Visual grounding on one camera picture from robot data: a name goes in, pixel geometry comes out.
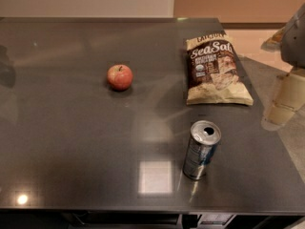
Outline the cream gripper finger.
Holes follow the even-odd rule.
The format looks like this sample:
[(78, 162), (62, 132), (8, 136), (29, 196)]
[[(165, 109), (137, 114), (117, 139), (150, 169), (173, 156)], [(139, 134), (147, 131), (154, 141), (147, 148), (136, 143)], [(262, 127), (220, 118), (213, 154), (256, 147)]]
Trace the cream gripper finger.
[(276, 78), (275, 92), (264, 119), (277, 126), (286, 124), (305, 104), (305, 70), (292, 68)]

